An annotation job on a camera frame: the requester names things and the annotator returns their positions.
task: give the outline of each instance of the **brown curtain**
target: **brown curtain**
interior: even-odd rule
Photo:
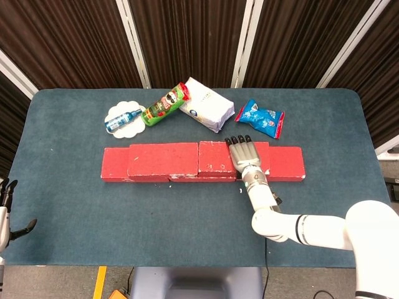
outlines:
[[[399,1],[391,1],[328,87],[355,90],[375,147],[399,134]]]
[[[372,2],[264,1],[243,87],[316,87]]]
[[[30,100],[0,72],[0,177],[8,176]]]
[[[0,0],[0,48],[42,88],[142,88],[115,0]]]
[[[230,87],[246,0],[130,0],[154,88]]]

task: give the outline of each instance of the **table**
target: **table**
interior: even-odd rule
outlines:
[[[250,134],[300,146],[306,178],[271,183],[288,214],[345,217],[358,201],[389,202],[358,95],[346,89],[216,89],[236,113],[254,98],[284,110],[280,140],[230,119],[213,133],[180,111],[133,139],[117,140],[103,120],[122,100],[149,106],[165,89],[42,90],[35,95],[11,169],[18,179],[11,227],[38,218],[11,242],[8,264],[264,266],[264,239],[251,229],[242,183],[105,183],[103,149],[132,143],[222,141]],[[353,267],[353,253],[268,242],[270,266]]]

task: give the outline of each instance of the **gray floor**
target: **gray floor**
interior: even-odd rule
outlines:
[[[384,176],[399,177],[399,161],[381,162]],[[399,204],[393,204],[399,213]],[[93,298],[98,267],[6,266],[5,299]],[[108,267],[102,298],[127,286],[130,267]],[[313,298],[317,290],[328,290],[336,299],[353,298],[354,269],[270,268],[267,299]],[[330,299],[320,294],[317,299]]]

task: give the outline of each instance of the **yellow tape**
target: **yellow tape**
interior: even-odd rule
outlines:
[[[101,299],[106,273],[107,273],[107,266],[100,266],[99,272],[97,274],[97,280],[95,282],[93,299]]]

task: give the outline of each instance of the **gray stand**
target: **gray stand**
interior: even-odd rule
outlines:
[[[260,299],[259,267],[137,267],[131,299]]]

